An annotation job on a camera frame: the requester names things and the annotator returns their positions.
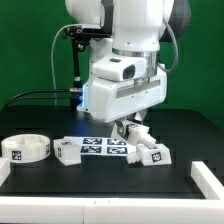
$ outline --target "white plastic casing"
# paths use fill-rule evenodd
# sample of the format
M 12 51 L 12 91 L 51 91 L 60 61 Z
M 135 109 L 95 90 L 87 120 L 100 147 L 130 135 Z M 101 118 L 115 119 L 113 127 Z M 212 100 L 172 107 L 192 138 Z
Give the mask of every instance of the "white plastic casing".
M 90 76 L 93 65 L 105 57 L 107 54 L 111 54 L 113 40 L 111 38 L 105 38 L 100 41 L 90 41 Z
M 167 22 L 170 20 L 170 16 L 173 10 L 173 4 L 174 0 L 163 0 L 163 19 Z M 160 29 L 160 38 L 163 36 L 165 29 L 166 26 L 163 23 Z
M 91 76 L 84 85 L 79 111 L 88 111 L 94 119 L 110 122 L 164 101 L 167 77 L 158 69 L 150 83 L 134 86 L 134 80 L 114 82 Z
M 195 161 L 192 163 L 191 177 L 206 199 L 224 200 L 223 185 L 203 162 Z
M 163 144 L 156 144 L 149 149 L 144 145 L 137 145 L 135 153 L 127 155 L 128 163 L 141 162 L 144 166 L 167 165 L 171 164 L 169 149 Z
M 141 57 L 125 57 L 109 54 L 93 65 L 92 72 L 97 77 L 121 82 L 126 79 L 123 73 L 126 68 L 134 66 L 135 74 L 129 79 L 142 77 L 146 72 L 146 60 Z
M 159 51 L 164 0 L 114 0 L 114 49 Z
M 54 154 L 65 166 L 80 164 L 80 146 L 71 140 L 54 140 Z
M 144 144 L 149 148 L 155 145 L 156 140 L 151 135 L 147 134 L 149 127 L 128 120 L 123 121 L 122 124 L 125 131 L 128 127 L 128 133 L 125 133 L 125 136 L 118 134 L 118 126 L 115 123 L 111 133 L 112 138 L 127 142 L 130 145 Z
M 65 0 L 65 5 L 78 23 L 100 25 L 101 0 Z

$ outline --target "white block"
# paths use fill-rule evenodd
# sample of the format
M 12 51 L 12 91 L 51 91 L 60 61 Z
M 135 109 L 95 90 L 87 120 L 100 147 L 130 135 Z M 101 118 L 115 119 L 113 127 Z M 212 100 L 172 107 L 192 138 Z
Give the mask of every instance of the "white block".
M 121 199 L 119 224 L 223 224 L 221 200 Z
M 85 224 L 119 224 L 119 199 L 102 198 L 86 201 L 84 206 Z
M 191 177 L 210 200 L 224 200 L 224 187 L 203 162 L 192 162 Z
M 83 223 L 83 201 L 71 198 L 0 197 L 0 223 Z
M 54 154 L 65 166 L 81 163 L 80 146 L 71 140 L 54 140 Z
M 0 158 L 0 187 L 10 174 L 10 162 L 7 158 Z
M 151 149 L 137 145 L 136 152 L 127 155 L 128 163 L 141 162 L 144 166 L 171 164 L 170 150 L 163 144 L 155 144 Z

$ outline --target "marker cube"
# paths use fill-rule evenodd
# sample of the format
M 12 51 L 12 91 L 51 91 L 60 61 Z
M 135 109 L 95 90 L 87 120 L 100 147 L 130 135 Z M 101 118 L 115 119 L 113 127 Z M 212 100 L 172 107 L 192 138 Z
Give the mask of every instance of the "marker cube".
M 128 154 L 126 158 L 129 164 L 140 161 L 144 166 L 172 164 L 170 151 L 163 144 L 156 144 L 151 149 L 137 145 L 136 152 Z
M 54 153 L 65 166 L 81 163 L 80 146 L 71 140 L 54 140 Z

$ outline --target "black and white pattern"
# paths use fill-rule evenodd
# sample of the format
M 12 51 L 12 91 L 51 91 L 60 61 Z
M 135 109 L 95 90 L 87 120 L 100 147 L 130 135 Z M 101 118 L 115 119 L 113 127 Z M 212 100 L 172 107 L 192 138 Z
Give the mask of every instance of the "black and white pattern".
M 127 127 L 129 128 L 137 128 L 139 125 L 137 124 L 128 124 Z
M 68 142 L 68 141 L 67 142 L 62 142 L 61 144 L 64 145 L 64 146 L 65 145 L 72 145 L 72 143 L 71 142 Z
M 12 151 L 12 160 L 16 160 L 16 161 L 22 160 L 22 152 L 21 151 Z
M 160 152 L 152 154 L 152 161 L 153 163 L 159 162 L 162 160 L 162 156 Z
M 127 152 L 128 152 L 127 147 L 107 147 L 107 154 L 126 155 Z
M 61 148 L 58 148 L 58 157 L 62 157 L 62 150 L 61 150 Z
M 107 145 L 127 145 L 127 144 L 125 142 L 122 142 L 122 141 L 117 140 L 117 139 L 108 138 L 107 139 Z
M 102 147 L 100 146 L 82 146 L 81 153 L 100 154 Z
M 48 144 L 47 146 L 46 146 L 46 155 L 48 155 L 50 153 L 50 145 Z
M 102 145 L 102 138 L 84 138 L 83 144 Z

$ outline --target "black table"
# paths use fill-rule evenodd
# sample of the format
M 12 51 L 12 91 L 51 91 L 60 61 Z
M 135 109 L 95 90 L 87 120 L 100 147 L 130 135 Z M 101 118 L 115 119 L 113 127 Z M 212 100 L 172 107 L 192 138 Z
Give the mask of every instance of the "black table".
M 157 143 L 165 144 L 172 165 L 128 165 L 125 157 L 82 156 L 65 167 L 52 141 L 64 136 L 110 137 L 113 123 L 72 114 L 69 107 L 13 106 L 0 113 L 0 140 L 18 134 L 51 139 L 51 155 L 40 162 L 12 164 L 0 196 L 203 198 L 190 177 L 192 161 L 204 161 L 224 183 L 224 133 L 189 110 L 150 110 L 144 122 Z

